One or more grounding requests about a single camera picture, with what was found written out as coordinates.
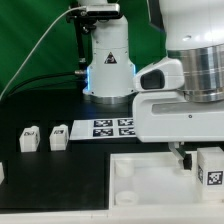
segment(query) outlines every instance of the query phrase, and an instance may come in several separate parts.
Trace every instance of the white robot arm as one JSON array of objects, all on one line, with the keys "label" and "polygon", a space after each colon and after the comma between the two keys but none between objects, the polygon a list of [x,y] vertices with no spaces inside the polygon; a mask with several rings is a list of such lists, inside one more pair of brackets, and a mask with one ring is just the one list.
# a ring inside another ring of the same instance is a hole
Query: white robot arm
[{"label": "white robot arm", "polygon": [[167,57],[134,78],[140,92],[133,103],[137,137],[223,141],[224,1],[148,0],[148,6],[151,23],[166,32]]}]

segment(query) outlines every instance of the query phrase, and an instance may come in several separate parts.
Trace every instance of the green backdrop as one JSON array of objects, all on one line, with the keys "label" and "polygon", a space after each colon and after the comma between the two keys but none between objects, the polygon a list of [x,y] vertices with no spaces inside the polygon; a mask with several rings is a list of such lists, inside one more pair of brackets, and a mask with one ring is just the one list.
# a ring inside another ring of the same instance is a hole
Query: green backdrop
[{"label": "green backdrop", "polygon": [[[68,9],[71,2],[74,1],[0,0],[0,91],[48,26]],[[146,0],[120,0],[119,4],[129,22],[130,59],[140,70],[165,55],[165,36],[149,26]],[[90,63],[90,36],[84,37],[84,43]],[[74,26],[62,19],[38,47],[13,85],[37,75],[75,69],[78,69],[78,58]]]}]

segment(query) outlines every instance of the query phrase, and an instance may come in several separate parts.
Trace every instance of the white platform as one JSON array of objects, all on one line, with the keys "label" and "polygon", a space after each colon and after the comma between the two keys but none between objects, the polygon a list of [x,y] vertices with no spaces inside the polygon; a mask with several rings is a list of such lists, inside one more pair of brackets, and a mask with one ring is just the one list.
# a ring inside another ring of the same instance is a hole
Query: white platform
[{"label": "white platform", "polygon": [[[132,177],[116,176],[115,161],[124,157],[134,160]],[[200,202],[193,168],[192,172],[181,172],[172,153],[112,155],[108,210],[1,215],[0,223],[223,224],[224,203]],[[115,195],[123,190],[135,191],[138,205],[117,206]]]}]

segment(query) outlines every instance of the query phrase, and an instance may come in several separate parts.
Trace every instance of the black table surface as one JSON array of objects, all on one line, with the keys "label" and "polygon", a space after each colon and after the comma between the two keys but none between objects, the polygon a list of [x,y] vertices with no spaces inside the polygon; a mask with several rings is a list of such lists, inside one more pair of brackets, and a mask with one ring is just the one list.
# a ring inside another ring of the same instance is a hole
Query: black table surface
[{"label": "black table surface", "polygon": [[[75,90],[18,93],[0,106],[0,213],[103,210],[109,204],[112,153],[168,151],[167,143],[142,144],[137,138],[70,141],[66,151],[51,152],[54,126],[74,120],[132,117],[132,104],[86,102]],[[24,128],[40,128],[37,152],[21,153]]]}]

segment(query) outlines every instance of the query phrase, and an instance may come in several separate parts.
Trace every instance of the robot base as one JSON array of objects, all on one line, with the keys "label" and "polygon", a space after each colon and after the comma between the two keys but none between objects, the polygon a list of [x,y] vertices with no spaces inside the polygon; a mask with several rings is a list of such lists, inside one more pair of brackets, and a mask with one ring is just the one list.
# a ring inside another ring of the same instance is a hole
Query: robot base
[{"label": "robot base", "polygon": [[91,101],[99,104],[122,104],[132,101],[136,96],[136,93],[132,93],[130,95],[121,96],[121,97],[98,97],[92,94],[89,94],[86,89],[83,90],[84,99],[86,101]]},{"label": "robot base", "polygon": [[142,142],[224,140],[224,101],[192,103],[181,91],[139,93],[133,119]]}]

